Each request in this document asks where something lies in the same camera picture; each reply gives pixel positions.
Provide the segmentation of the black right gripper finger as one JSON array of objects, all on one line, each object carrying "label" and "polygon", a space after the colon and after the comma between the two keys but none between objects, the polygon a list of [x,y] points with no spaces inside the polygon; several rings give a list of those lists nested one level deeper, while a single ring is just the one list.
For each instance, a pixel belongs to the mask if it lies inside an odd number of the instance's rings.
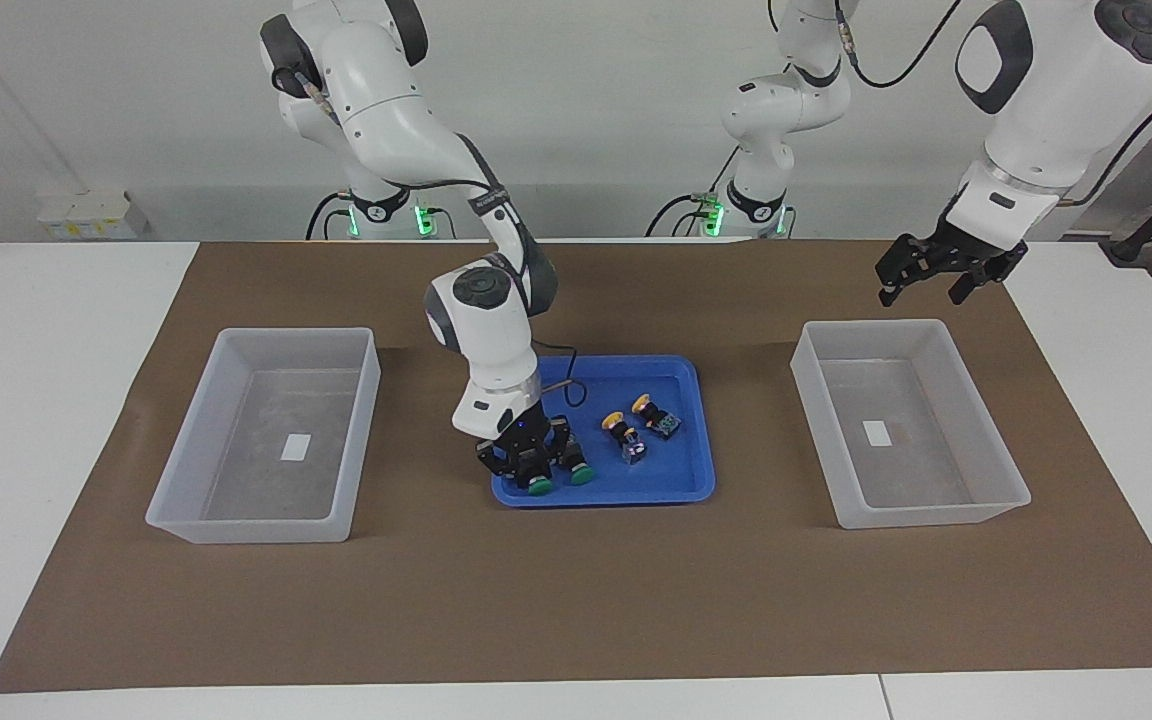
[{"label": "black right gripper finger", "polygon": [[547,442],[550,464],[566,471],[575,471],[579,467],[579,441],[570,420],[566,415],[556,415],[550,419],[550,441]]},{"label": "black right gripper finger", "polygon": [[517,439],[477,439],[476,457],[494,477],[505,478],[516,488],[530,488],[531,475],[522,469],[521,452],[526,450],[525,441]]}]

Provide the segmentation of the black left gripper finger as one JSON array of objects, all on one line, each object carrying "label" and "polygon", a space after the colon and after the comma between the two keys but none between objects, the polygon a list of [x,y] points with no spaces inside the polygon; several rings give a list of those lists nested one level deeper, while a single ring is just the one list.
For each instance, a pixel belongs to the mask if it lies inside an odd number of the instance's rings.
[{"label": "black left gripper finger", "polygon": [[878,300],[882,306],[895,304],[910,285],[927,281],[940,273],[938,247],[914,234],[901,234],[876,264],[879,281]]},{"label": "black left gripper finger", "polygon": [[986,260],[973,260],[969,264],[969,268],[952,285],[950,290],[948,290],[948,300],[954,305],[961,305],[977,288],[988,283],[1005,282],[1006,278],[1011,274],[1011,270],[1016,268],[1025,255],[1026,250],[1009,250]]}]

